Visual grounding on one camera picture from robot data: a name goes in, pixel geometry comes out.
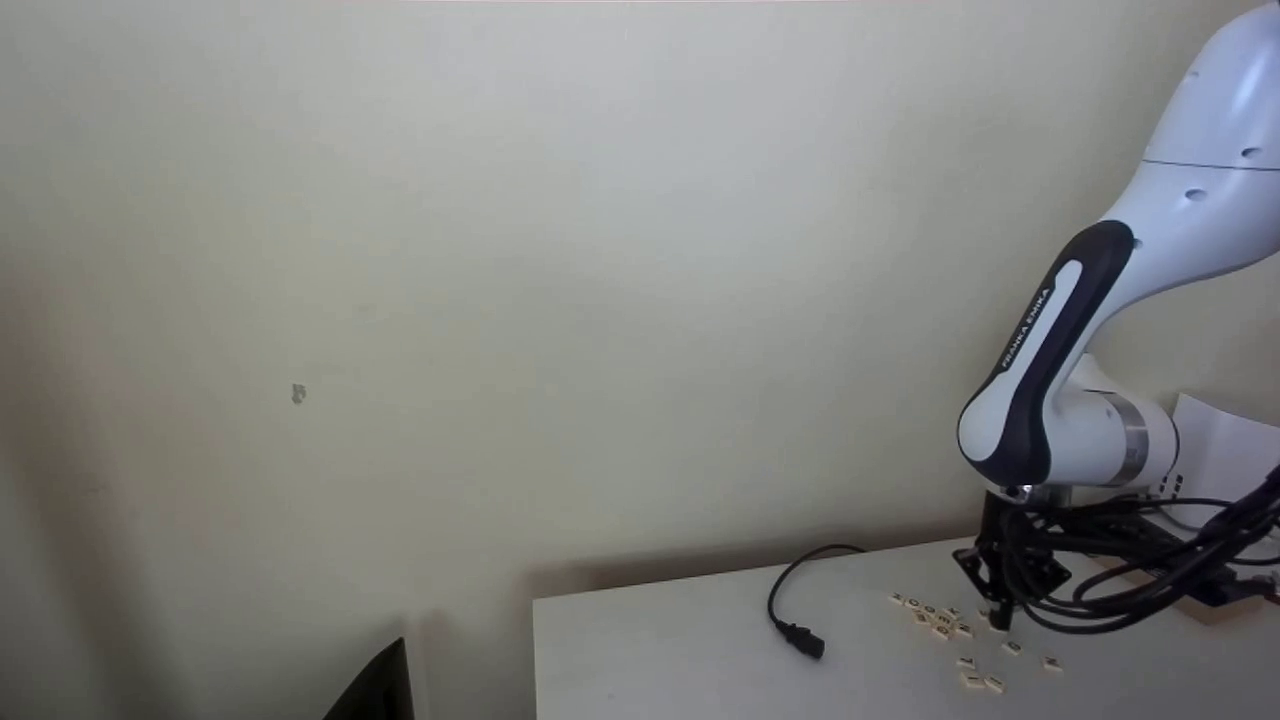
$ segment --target tabletop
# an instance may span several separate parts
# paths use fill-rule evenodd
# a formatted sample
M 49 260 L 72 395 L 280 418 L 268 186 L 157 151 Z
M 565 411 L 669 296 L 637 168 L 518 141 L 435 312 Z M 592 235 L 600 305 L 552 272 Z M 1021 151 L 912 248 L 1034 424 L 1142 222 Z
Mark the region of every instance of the tabletop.
M 781 617 L 829 641 L 793 652 L 766 620 L 781 567 L 532 603 L 540 720 L 1083 720 L 1276 714 L 1280 610 L 1172 606 L 1117 634 L 994 633 L 947 544 L 814 559 Z

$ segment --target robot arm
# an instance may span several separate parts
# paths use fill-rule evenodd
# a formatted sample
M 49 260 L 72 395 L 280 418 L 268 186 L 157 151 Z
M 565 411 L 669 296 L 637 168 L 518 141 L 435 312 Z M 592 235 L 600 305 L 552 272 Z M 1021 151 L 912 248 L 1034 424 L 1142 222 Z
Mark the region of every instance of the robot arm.
M 1005 500 L 1150 482 L 1177 458 L 1163 407 L 1083 350 L 1128 305 L 1280 251 L 1280 4 L 1226 25 L 1172 95 L 1142 173 L 1050 269 L 960 416 L 960 451 Z

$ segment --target small scattered objects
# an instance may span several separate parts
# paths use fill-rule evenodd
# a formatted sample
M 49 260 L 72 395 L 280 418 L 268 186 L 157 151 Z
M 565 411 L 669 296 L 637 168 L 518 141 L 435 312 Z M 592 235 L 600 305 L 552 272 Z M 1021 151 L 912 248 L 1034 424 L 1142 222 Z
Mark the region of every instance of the small scattered objects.
M 984 689 L 988 689 L 988 680 L 984 680 L 981 671 L 960 671 L 960 684 L 963 684 L 967 692 L 984 692 Z
M 907 591 L 890 591 L 890 603 L 899 606 L 926 634 L 934 634 L 942 642 L 973 641 L 973 642 L 963 642 L 973 652 L 958 654 L 958 677 L 967 692 L 984 692 L 984 697 L 1007 692 L 1005 680 L 988 677 L 988 669 L 984 669 L 988 658 L 996 665 L 996 671 L 1001 669 L 1018 671 L 1021 658 L 1034 658 L 1034 665 L 1040 658 L 1040 671 L 1050 671 L 1050 677 L 1064 671 L 1064 665 L 1056 654 L 1040 654 L 1040 652 L 1023 649 L 1023 641 L 1007 634 L 1005 626 L 984 624 L 994 633 L 994 641 L 981 634 L 976 633 L 981 620 L 963 617 L 960 606 L 936 606 L 936 603 L 926 603 Z

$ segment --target cable connector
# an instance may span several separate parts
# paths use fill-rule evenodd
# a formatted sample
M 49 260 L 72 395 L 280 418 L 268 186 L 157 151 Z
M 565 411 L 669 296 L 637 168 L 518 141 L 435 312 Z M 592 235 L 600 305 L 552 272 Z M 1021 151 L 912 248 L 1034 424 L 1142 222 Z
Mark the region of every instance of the cable connector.
M 805 652 L 808 658 L 823 658 L 829 642 L 822 634 L 814 634 L 814 626 L 805 624 L 777 624 L 777 633 Z

